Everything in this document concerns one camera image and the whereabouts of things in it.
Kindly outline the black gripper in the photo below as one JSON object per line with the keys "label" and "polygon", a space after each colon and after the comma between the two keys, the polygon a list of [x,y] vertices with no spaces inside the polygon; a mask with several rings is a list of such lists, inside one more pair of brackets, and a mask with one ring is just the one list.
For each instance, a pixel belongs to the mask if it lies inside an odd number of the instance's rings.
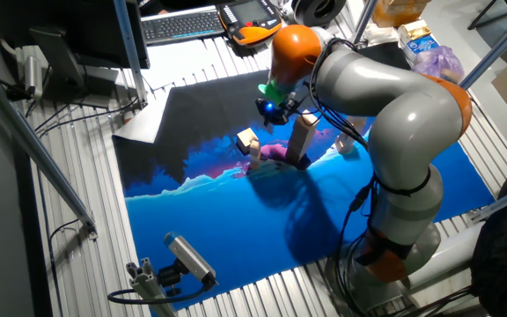
{"label": "black gripper", "polygon": [[289,116],[285,114],[282,108],[276,106],[273,102],[265,99],[257,99],[255,105],[259,114],[263,117],[264,126],[268,126],[269,124],[283,126],[288,123]]}

